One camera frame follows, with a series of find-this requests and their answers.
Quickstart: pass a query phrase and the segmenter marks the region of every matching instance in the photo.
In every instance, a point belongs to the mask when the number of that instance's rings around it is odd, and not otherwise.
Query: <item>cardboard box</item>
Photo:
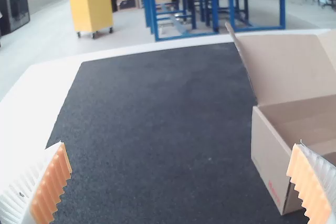
[[[336,164],[336,30],[321,35],[236,37],[250,78],[251,158],[279,212],[301,209],[286,176],[294,143]]]

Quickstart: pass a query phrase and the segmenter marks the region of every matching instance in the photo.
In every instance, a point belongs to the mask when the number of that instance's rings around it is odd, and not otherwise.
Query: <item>dark gray carpet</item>
[[[307,223],[250,159],[254,104],[233,44],[83,63],[48,142],[74,171],[55,223]]]

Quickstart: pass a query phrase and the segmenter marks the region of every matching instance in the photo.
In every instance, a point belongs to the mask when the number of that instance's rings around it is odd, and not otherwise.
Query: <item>yellow cart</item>
[[[70,0],[75,31],[80,38],[81,31],[87,31],[92,39],[98,30],[110,28],[113,32],[113,13],[111,0]]]

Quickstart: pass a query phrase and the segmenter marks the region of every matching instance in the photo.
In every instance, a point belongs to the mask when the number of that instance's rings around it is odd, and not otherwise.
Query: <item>floor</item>
[[[278,0],[250,0],[252,21],[263,25],[278,21]],[[336,13],[310,1],[287,0],[287,28],[336,28]],[[32,64],[99,50],[154,42],[145,27],[143,10],[114,14],[114,34],[102,30],[98,39],[78,39],[72,26],[69,2],[61,1],[32,15],[31,22],[1,38],[0,100]]]

